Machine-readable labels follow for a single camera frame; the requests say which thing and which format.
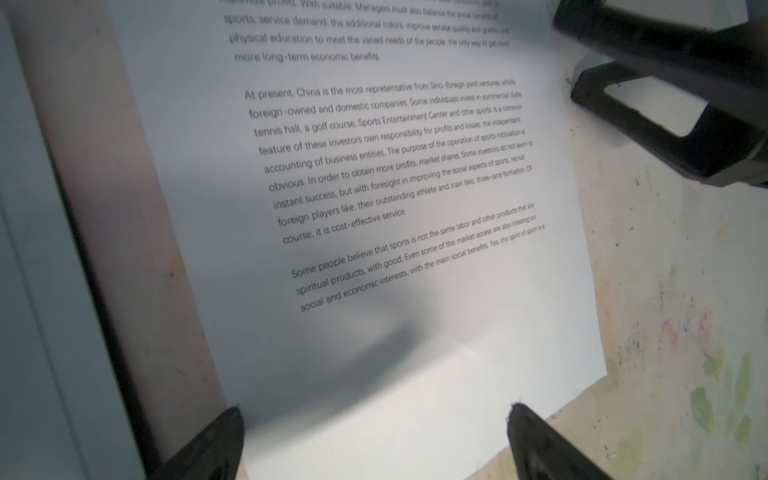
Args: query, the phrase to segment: white paper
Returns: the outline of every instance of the white paper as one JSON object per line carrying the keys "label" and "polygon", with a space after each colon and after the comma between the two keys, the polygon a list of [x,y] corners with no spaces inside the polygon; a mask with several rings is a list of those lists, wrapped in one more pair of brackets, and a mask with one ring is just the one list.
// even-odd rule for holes
{"label": "white paper", "polygon": [[464,478],[604,375],[543,4],[109,5],[251,478]]}

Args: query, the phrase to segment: pink paint stain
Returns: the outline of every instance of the pink paint stain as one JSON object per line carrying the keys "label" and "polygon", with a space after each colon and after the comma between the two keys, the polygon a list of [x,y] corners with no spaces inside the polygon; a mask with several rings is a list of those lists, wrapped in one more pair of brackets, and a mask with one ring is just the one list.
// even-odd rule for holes
{"label": "pink paint stain", "polygon": [[680,343],[680,329],[675,330],[672,327],[672,320],[665,320],[661,324],[660,340],[664,337],[669,337],[672,346],[677,346]]}

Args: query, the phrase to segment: table surface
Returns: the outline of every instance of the table surface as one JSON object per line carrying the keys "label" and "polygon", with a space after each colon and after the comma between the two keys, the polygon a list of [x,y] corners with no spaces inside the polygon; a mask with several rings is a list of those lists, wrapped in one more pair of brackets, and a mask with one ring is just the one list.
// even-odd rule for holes
{"label": "table surface", "polygon": [[[746,19],[743,3],[727,0],[611,4],[710,28]],[[101,0],[0,6],[109,321],[169,458],[225,405],[114,29]],[[754,480],[758,466],[763,480],[768,190],[684,180],[571,104],[571,76],[589,50],[560,35],[554,45],[608,375],[550,423],[617,480]],[[690,130],[700,101],[641,82],[612,93],[676,133]],[[509,450],[472,478],[515,478]]]}

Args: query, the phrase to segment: green paint stain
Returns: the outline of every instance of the green paint stain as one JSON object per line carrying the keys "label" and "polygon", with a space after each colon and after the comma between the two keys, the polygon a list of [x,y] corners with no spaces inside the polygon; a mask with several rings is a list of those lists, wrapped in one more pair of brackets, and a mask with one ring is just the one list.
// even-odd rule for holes
{"label": "green paint stain", "polygon": [[707,400],[707,392],[699,387],[690,393],[690,410],[694,413],[694,420],[706,433],[715,430],[715,416],[712,413],[712,404]]}
{"label": "green paint stain", "polygon": [[701,445],[696,445],[690,451],[690,463],[692,465],[699,465],[699,462],[701,462]]}
{"label": "green paint stain", "polygon": [[746,445],[746,443],[750,440],[750,428],[752,427],[752,419],[749,415],[745,415],[742,417],[741,422],[739,422],[739,426],[736,427],[736,434],[734,437],[736,438],[736,443],[738,443],[741,446]]}
{"label": "green paint stain", "polygon": [[720,380],[720,370],[723,369],[724,360],[723,349],[720,349],[715,356],[709,356],[707,352],[704,352],[704,373]]}
{"label": "green paint stain", "polygon": [[615,478],[632,478],[643,461],[645,434],[641,427],[635,427],[624,437],[616,448],[616,459],[611,463]]}
{"label": "green paint stain", "polygon": [[732,434],[734,427],[736,427],[736,412],[731,409],[728,410],[728,416],[725,418],[725,434]]}
{"label": "green paint stain", "polygon": [[[755,480],[760,480],[760,465],[755,464]],[[768,475],[763,477],[763,480],[768,480]]]}
{"label": "green paint stain", "polygon": [[739,373],[736,376],[736,388],[734,393],[736,394],[736,404],[738,406],[744,406],[746,403],[746,396],[750,394],[750,387],[752,386],[752,353],[745,353],[741,358],[741,365],[739,365]]}

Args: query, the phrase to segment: paragraph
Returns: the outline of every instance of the paragraph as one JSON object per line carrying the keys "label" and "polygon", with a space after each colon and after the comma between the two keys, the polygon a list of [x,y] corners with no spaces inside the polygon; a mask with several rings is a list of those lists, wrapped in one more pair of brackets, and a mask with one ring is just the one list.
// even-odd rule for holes
{"label": "paragraph", "polygon": [[[384,51],[379,49],[382,46],[419,50],[511,47],[508,40],[509,28],[488,23],[498,17],[498,13],[494,11],[498,7],[497,2],[474,3],[466,0],[466,3],[454,4],[475,7],[471,10],[317,0],[265,0],[264,3],[251,5],[275,7],[276,11],[269,12],[269,15],[222,14],[224,24],[228,28],[236,29],[228,35],[229,44],[240,49],[233,53],[236,63],[279,65],[379,61],[382,59],[381,55],[384,55]],[[306,14],[286,13],[287,8],[298,9]],[[380,15],[387,15],[388,18],[381,18]],[[401,15],[404,18],[391,19],[391,15]],[[293,49],[298,46],[319,45],[331,49]],[[253,47],[258,47],[259,50],[242,50]],[[273,47],[291,49],[274,50]],[[399,50],[386,52],[388,55],[402,54]]]}
{"label": "paragraph", "polygon": [[[302,312],[313,310],[524,237],[530,238],[546,230],[546,225],[539,223],[533,214],[534,208],[534,204],[523,204],[493,210],[415,236],[292,269],[291,278],[300,282],[296,295],[311,298],[303,301],[300,309]],[[324,293],[329,287],[339,290]]]}
{"label": "paragraph", "polygon": [[[354,97],[364,94],[366,97],[381,93],[405,93],[414,96],[407,99],[387,99],[382,101],[332,101],[329,104],[318,103],[305,107],[280,108],[274,105],[271,108],[249,108],[248,115],[254,120],[269,121],[283,116],[328,116],[334,114],[358,114],[358,118],[345,120],[322,120],[314,123],[281,123],[272,124],[262,128],[254,128],[255,137],[267,139],[289,134],[317,134],[339,133],[380,127],[394,127],[397,131],[382,134],[364,134],[363,136],[329,137],[326,141],[306,141],[303,144],[274,145],[261,147],[262,155],[283,154],[291,151],[316,150],[320,148],[338,147],[351,144],[367,144],[377,141],[394,141],[406,137],[422,137],[430,134],[448,134],[455,131],[472,130],[483,127],[507,127],[521,122],[520,113],[523,104],[523,94],[520,91],[509,90],[514,87],[516,81],[512,78],[502,80],[474,80],[474,81],[445,81],[395,85],[368,85],[355,87],[321,87],[321,88],[295,88],[278,91],[246,91],[246,101],[270,101],[281,102],[280,99],[292,98],[328,98],[328,97]],[[418,92],[429,91],[427,96],[416,96]],[[514,102],[499,104],[496,101]],[[365,112],[375,110],[389,110],[390,108],[408,107],[407,114],[377,114],[366,115]],[[500,118],[483,118],[489,115],[506,114]],[[475,117],[472,121],[459,123],[446,123],[437,127],[419,127],[418,124],[433,121],[451,121],[459,117]]]}
{"label": "paragraph", "polygon": [[[337,198],[344,199],[344,202],[337,207],[316,208],[311,213],[294,214],[292,216],[278,216],[277,223],[280,227],[304,225],[305,223],[313,223],[317,220],[326,220],[342,214],[353,214],[355,212],[359,212],[371,207],[393,208],[393,210],[389,210],[384,213],[371,214],[367,217],[354,217],[353,220],[346,220],[343,222],[316,227],[314,231],[306,231],[283,238],[283,243],[285,244],[296,243],[301,240],[308,240],[309,238],[321,237],[322,235],[327,235],[329,233],[343,232],[345,230],[351,230],[357,227],[363,227],[365,225],[383,222],[385,220],[404,217],[407,214],[405,207],[394,207],[393,205],[395,204],[400,205],[408,202],[409,200],[422,199],[433,194],[449,192],[455,189],[464,189],[466,187],[487,184],[488,182],[495,180],[501,180],[504,178],[511,178],[530,173],[533,170],[533,166],[531,164],[523,164],[520,167],[507,167],[509,164],[523,162],[524,160],[525,155],[523,154],[517,155],[515,157],[503,157],[495,160],[478,162],[475,164],[461,165],[453,168],[441,168],[425,173],[411,174],[410,176],[405,177],[394,177],[387,180],[370,181],[361,183],[356,187],[341,187],[335,190],[322,192],[321,194],[314,194],[303,197],[298,196],[285,200],[277,200],[273,202],[273,207],[276,210],[286,209],[298,205],[316,203],[323,200],[332,200]],[[493,167],[499,168],[485,171],[485,169]],[[459,176],[459,174],[464,173],[467,174],[464,176]],[[445,177],[450,177],[450,180],[443,183],[442,181],[445,181]],[[421,184],[422,182],[424,182],[425,185],[414,190],[406,189],[401,190],[398,193],[386,193],[387,190],[392,190],[396,187],[410,187],[413,184]],[[368,192],[379,193],[379,196],[367,197],[362,200],[351,200],[350,198],[351,196],[359,196]]]}

